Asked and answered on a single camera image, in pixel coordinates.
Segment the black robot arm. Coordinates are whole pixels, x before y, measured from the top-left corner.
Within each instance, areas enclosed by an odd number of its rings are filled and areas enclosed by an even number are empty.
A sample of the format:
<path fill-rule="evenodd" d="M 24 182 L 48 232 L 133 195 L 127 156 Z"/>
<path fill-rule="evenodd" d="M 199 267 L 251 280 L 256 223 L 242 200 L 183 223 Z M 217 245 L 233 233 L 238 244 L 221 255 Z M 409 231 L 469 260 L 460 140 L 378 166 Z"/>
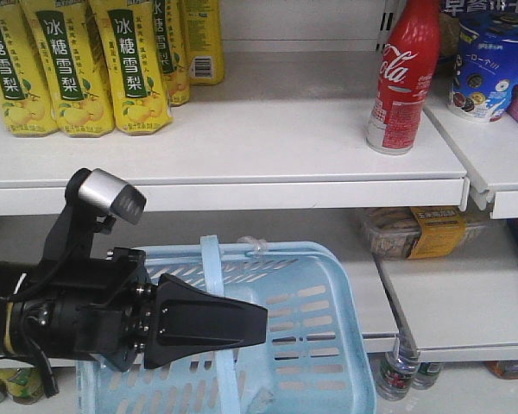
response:
<path fill-rule="evenodd" d="M 156 369 L 265 341 L 265 308 L 212 295 L 169 273 L 153 282 L 144 261 L 141 250 L 115 248 L 108 260 L 0 262 L 0 358 L 36 367 L 53 396 L 53 359 L 100 359 L 125 372 L 136 360 Z"/>

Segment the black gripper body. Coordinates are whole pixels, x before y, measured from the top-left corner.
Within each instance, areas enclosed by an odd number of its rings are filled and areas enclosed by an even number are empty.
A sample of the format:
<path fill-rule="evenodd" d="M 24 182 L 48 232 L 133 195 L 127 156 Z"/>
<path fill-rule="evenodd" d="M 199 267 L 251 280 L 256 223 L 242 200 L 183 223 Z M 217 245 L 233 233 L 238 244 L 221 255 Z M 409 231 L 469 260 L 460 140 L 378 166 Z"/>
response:
<path fill-rule="evenodd" d="M 8 306 L 8 355 L 37 367 L 51 359 L 103 358 L 128 370 L 146 346 L 155 287 L 139 249 L 109 259 L 69 258 L 32 273 Z"/>

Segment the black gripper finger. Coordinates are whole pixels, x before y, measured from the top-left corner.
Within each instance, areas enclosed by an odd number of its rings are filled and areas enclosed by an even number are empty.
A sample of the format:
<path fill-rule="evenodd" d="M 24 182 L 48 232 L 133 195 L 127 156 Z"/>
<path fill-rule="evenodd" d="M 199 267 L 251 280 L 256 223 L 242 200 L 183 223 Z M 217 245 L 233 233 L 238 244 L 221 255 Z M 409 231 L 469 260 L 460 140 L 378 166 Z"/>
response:
<path fill-rule="evenodd" d="M 194 354 L 265 343 L 268 310 L 164 273 L 142 321 L 148 328 L 143 365 L 156 369 Z"/>

